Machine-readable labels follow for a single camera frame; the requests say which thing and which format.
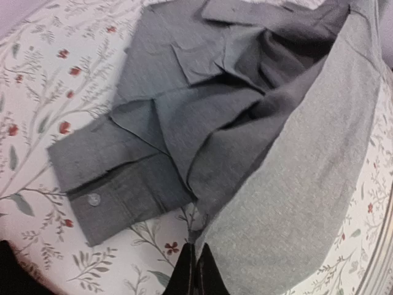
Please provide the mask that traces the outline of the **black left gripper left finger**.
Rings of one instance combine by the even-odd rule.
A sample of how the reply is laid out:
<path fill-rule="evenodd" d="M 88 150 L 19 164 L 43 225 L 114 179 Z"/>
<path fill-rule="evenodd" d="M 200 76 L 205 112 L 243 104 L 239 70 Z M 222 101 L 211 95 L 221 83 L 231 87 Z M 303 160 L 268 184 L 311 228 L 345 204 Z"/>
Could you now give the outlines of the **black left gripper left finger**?
<path fill-rule="evenodd" d="M 181 250 L 176 266 L 164 290 L 164 295 L 194 294 L 195 246 L 186 243 Z"/>

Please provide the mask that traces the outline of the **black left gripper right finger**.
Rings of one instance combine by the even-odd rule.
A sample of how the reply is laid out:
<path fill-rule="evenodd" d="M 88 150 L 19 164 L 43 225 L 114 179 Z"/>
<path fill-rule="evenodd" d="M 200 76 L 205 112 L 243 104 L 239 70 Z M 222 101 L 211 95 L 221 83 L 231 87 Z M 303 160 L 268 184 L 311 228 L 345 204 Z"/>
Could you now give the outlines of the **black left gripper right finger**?
<path fill-rule="evenodd" d="M 229 295 L 207 243 L 196 265 L 196 293 L 199 295 Z"/>

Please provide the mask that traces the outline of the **black t-shirt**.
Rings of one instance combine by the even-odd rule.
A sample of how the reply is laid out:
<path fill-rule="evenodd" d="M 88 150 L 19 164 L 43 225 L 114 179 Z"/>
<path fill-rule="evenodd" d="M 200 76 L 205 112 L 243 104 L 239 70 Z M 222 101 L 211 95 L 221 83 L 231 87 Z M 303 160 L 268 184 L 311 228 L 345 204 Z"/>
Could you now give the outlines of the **black t-shirt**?
<path fill-rule="evenodd" d="M 21 267 L 9 242 L 5 240 L 1 240 L 1 294 L 53 294 Z"/>

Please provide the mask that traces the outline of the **grey garment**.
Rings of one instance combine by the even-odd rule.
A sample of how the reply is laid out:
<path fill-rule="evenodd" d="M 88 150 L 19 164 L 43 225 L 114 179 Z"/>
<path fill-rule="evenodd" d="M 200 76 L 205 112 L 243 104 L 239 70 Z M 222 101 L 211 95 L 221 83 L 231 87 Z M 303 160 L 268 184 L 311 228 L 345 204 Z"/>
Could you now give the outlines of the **grey garment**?
<path fill-rule="evenodd" d="M 143 10 L 114 107 L 49 147 L 90 246 L 194 203 L 230 294 L 321 266 L 364 165 L 380 1 L 171 1 Z"/>

